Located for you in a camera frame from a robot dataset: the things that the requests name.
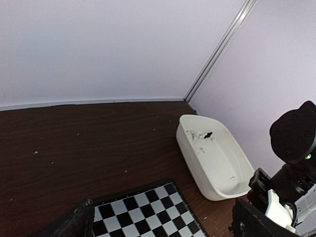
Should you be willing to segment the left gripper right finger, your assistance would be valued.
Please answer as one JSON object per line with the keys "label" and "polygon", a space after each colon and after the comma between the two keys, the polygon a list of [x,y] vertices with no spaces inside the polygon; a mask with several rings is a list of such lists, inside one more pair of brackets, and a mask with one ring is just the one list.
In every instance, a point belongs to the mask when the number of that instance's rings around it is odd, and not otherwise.
{"label": "left gripper right finger", "polygon": [[232,233],[235,237],[295,237],[242,198],[232,209]]}

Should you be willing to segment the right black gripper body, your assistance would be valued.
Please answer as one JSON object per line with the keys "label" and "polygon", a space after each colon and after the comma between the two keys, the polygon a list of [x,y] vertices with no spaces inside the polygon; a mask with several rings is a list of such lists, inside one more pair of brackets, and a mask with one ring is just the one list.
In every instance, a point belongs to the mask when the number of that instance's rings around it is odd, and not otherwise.
{"label": "right black gripper body", "polygon": [[273,152],[284,165],[269,177],[263,169],[249,181],[248,200],[267,205],[274,190],[282,204],[294,204],[316,183],[316,106],[312,101],[283,114],[270,127]]}

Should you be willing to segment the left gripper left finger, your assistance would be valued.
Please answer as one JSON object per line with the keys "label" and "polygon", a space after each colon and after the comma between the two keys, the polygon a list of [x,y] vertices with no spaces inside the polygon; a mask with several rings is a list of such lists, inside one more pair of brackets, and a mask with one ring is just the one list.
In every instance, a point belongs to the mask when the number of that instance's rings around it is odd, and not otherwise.
{"label": "left gripper left finger", "polygon": [[91,237],[95,207],[87,198],[63,213],[55,221],[28,236],[30,237]]}

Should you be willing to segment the black and grey chessboard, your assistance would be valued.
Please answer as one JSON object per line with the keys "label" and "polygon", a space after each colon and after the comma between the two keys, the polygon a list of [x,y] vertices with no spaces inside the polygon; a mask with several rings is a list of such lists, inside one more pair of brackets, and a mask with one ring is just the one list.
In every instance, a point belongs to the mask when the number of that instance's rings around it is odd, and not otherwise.
{"label": "black and grey chessboard", "polygon": [[162,180],[95,203],[94,237],[205,237],[175,182]]}

